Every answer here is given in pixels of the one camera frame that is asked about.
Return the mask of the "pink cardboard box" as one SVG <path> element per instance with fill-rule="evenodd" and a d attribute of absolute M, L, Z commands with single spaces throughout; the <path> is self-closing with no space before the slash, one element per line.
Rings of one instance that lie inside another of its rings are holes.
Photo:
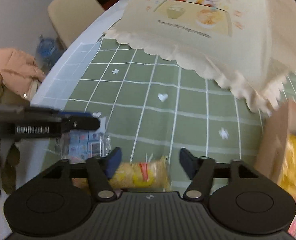
<path fill-rule="evenodd" d="M 288 136 L 296 136 L 296 103 L 287 101 L 268 118 L 254 167 L 278 185 Z M 296 215 L 288 232 L 296 238 Z"/>

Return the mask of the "long yellow biscuit packet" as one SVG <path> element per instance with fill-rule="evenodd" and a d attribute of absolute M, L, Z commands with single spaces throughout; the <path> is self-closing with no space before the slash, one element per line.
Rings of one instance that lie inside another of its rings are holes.
<path fill-rule="evenodd" d="M 121 163 L 109 184 L 115 189 L 168 189 L 168 159 L 162 156 L 151 162 Z"/>

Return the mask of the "blue clear candy packet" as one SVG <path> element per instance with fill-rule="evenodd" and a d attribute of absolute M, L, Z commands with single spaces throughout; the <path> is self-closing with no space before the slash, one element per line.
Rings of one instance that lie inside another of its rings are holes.
<path fill-rule="evenodd" d="M 110 151 L 110 137 L 96 131 L 70 131 L 55 144 L 55 152 L 71 163 L 83 163 L 91 157 L 104 158 Z"/>

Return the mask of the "cream mesh food cover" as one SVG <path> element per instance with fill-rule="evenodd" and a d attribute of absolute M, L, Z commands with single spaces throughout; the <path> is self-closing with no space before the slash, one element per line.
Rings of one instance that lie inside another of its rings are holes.
<path fill-rule="evenodd" d="M 130 0 L 107 37 L 211 79 L 251 111 L 296 73 L 295 0 Z"/>

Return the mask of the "yellow gold snack packet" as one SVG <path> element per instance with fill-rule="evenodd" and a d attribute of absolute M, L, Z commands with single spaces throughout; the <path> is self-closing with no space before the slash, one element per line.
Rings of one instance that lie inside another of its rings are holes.
<path fill-rule="evenodd" d="M 296 199 L 296 136 L 290 134 L 278 178 L 278 185 Z"/>

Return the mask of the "green checked tablecloth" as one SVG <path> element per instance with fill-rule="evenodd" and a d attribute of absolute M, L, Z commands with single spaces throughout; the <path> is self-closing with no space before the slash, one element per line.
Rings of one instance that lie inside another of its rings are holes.
<path fill-rule="evenodd" d="M 215 81 L 110 39 L 79 45 L 50 72 L 36 103 L 104 117 L 124 161 L 165 155 L 177 187 L 187 181 L 180 148 L 253 164 L 266 118 Z"/>

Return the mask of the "pink jacket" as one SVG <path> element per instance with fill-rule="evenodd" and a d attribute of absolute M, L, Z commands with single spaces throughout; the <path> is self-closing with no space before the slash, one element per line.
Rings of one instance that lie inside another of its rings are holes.
<path fill-rule="evenodd" d="M 44 79 L 34 56 L 16 48 L 0 48 L 0 85 L 31 101 Z"/>

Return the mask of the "beige chair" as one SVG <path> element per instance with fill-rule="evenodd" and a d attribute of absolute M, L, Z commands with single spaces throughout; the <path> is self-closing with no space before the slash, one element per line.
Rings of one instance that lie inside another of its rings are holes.
<path fill-rule="evenodd" d="M 105 10 L 97 0 L 53 0 L 48 15 L 64 48 L 68 48 Z"/>

